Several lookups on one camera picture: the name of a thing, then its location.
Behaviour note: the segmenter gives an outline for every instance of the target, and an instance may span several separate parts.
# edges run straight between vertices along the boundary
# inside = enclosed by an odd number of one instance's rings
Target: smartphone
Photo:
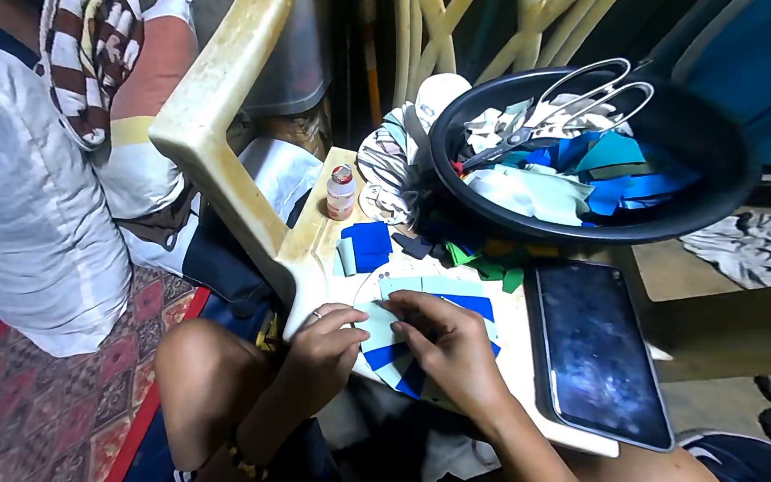
[[[671,451],[665,402],[620,271],[538,262],[527,270],[525,290],[539,408],[563,424]]]

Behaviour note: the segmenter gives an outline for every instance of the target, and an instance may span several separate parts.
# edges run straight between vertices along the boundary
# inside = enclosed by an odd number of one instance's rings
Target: carpet
[[[160,337],[209,291],[136,268],[127,311],[96,353],[55,358],[0,323],[0,481],[123,480],[158,407]]]

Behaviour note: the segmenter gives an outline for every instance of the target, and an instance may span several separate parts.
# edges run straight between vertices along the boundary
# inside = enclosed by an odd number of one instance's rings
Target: bottle cap
[[[347,184],[352,180],[353,169],[347,164],[338,166],[332,171],[332,181],[336,184]]]

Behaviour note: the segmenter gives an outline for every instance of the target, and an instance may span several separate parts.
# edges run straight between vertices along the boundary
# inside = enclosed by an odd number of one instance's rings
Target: striped towel
[[[137,0],[46,0],[37,72],[71,137],[86,151],[109,130],[109,108],[144,40]]]

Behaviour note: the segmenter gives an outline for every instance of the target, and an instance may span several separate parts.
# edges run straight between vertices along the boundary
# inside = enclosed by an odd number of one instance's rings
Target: bracelet
[[[266,480],[267,471],[266,467],[257,466],[247,461],[242,455],[239,445],[236,442],[236,430],[239,428],[240,423],[231,425],[228,433],[228,453],[230,454],[231,463],[239,470],[241,470],[251,480]]]

